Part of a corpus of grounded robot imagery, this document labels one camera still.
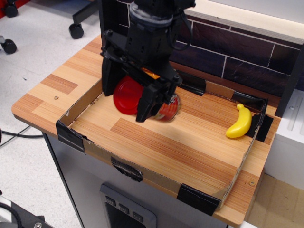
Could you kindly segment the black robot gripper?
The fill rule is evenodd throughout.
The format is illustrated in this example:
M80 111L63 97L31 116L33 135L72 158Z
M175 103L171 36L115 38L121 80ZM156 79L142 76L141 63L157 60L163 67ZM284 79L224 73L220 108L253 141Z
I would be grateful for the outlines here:
M146 24L132 20L127 35L113 30L103 32L102 90L105 96L114 93L118 83L129 74L146 87L137 107L136 121L153 119L172 121L176 116L176 86L182 79L169 64L169 57L180 25ZM157 87L145 76L144 67L157 75Z

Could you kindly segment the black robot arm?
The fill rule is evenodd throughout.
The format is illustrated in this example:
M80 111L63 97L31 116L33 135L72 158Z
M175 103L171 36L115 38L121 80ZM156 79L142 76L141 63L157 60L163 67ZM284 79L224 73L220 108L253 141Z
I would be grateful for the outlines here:
M143 86L137 106L140 123L155 116L163 104L171 104L182 78L169 63L182 24L188 24L185 9L193 0L135 0L129 6L129 29L118 31L117 1L98 3L102 33L102 91L114 93L126 75Z

